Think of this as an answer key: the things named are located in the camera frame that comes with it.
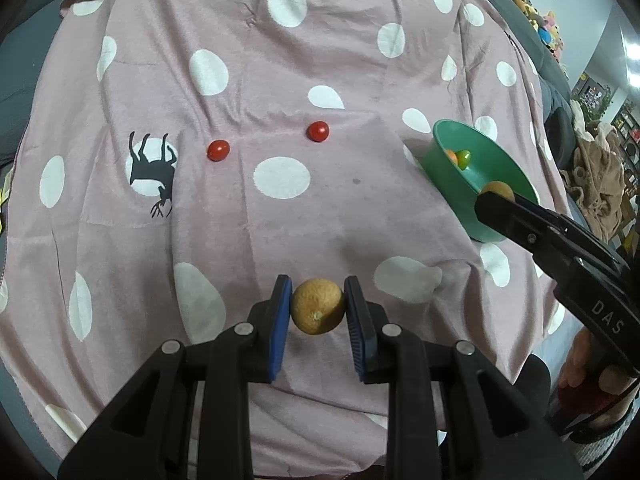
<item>stuffed toy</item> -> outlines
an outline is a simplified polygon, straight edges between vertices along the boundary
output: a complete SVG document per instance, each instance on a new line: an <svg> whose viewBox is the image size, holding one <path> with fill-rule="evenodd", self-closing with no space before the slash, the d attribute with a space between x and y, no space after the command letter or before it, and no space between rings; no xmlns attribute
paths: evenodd
<svg viewBox="0 0 640 480"><path fill-rule="evenodd" d="M546 25L546 21L545 19L540 16L539 14L532 12L529 15L529 21L534 20L536 22L536 26L534 27L536 30L538 30L540 27L545 28Z"/></svg>
<svg viewBox="0 0 640 480"><path fill-rule="evenodd" d="M544 43L545 45L551 45L554 37L548 30L546 30L546 28L538 28L538 35L542 40L542 43Z"/></svg>
<svg viewBox="0 0 640 480"><path fill-rule="evenodd" d="M554 57L556 58L556 61L558 63L560 63L560 60L562 59L562 50L564 49L564 41L562 41L561 38L558 38L556 40L556 44L554 46Z"/></svg>
<svg viewBox="0 0 640 480"><path fill-rule="evenodd" d="M556 26L556 15L550 10L546 16L543 16L543 19L546 21L545 30L551 32L551 29Z"/></svg>
<svg viewBox="0 0 640 480"><path fill-rule="evenodd" d="M530 6L525 0L513 0L513 3L518 6L524 15L527 14L527 6Z"/></svg>

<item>black deer print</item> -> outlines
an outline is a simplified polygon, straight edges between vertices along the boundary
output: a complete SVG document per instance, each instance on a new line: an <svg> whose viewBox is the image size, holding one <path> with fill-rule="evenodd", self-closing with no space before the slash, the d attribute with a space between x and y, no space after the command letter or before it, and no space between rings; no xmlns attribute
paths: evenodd
<svg viewBox="0 0 640 480"><path fill-rule="evenodd" d="M150 134L146 134L143 137L142 144L140 144L140 149L138 150L138 154L133 151L134 134L135 132L132 132L129 135L129 153L131 154L131 158L133 159L129 184L133 184L135 180L157 180L158 182L160 182L161 186L158 186L160 200L158 200L158 202L156 202L151 208L151 218L154 218L158 214L164 218L164 215L162 214L162 210L160 208L161 206L164 207L167 200L171 201L171 208L166 215L169 216L172 209L174 208L172 195L174 193L175 168L172 166L172 164L176 163L178 157L175 156L175 152L171 149L171 146L166 145L166 138L169 134L164 134L164 136L162 136L162 150L160 152L161 158L160 160L152 160L150 162L145 155L146 140L150 137ZM167 150L169 151L169 153L171 153L171 160L166 160Z"/></svg>

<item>pink bedsheet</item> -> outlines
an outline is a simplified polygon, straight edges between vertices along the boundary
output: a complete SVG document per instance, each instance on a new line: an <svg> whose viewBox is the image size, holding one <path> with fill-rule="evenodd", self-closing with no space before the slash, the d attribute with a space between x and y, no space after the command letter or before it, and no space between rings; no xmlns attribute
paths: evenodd
<svg viewBox="0 0 640 480"><path fill-rule="evenodd" d="M94 0L66 6L18 153L0 356L64 456L164 340L215 338L278 273L356 274L425 339L514 380L556 302L510 241L466 235L419 168L474 124L566 211L534 67L485 0ZM321 144L305 137L326 121ZM214 139L230 155L207 160ZM252 386L255 472L343 474L385 452L386 390L345 323L293 325Z"/></svg>

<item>green plastic bowl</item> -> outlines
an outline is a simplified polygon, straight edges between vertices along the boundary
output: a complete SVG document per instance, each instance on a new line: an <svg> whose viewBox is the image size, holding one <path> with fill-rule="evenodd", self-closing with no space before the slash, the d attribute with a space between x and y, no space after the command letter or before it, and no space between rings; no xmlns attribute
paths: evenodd
<svg viewBox="0 0 640 480"><path fill-rule="evenodd" d="M453 209L466 233L479 242L500 242L504 236L482 224L474 205L481 189L492 180L500 180L513 192L538 204L529 179L495 142L478 130L457 121L442 120L433 125L435 142L421 164L431 181ZM469 150L471 161L466 170L455 165L445 149Z"/></svg>

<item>metal screw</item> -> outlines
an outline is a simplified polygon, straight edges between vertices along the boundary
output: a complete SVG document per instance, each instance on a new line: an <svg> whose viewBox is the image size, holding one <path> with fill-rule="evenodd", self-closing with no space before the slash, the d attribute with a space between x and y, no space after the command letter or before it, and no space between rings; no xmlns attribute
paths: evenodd
<svg viewBox="0 0 640 480"><path fill-rule="evenodd" d="M382 333L384 335L388 335L389 337L398 337L402 332L402 329L393 323L387 323L382 327Z"/></svg>
<svg viewBox="0 0 640 480"><path fill-rule="evenodd" d="M462 355L471 355L476 351L476 347L469 341L458 341L456 343L456 350Z"/></svg>
<svg viewBox="0 0 640 480"><path fill-rule="evenodd" d="M254 331L254 326L251 323L247 323L243 321L242 323L238 323L234 327L234 332L238 335L249 335Z"/></svg>
<svg viewBox="0 0 640 480"><path fill-rule="evenodd" d="M161 349L165 354L175 354L180 349L180 343L175 339L169 339L162 343Z"/></svg>

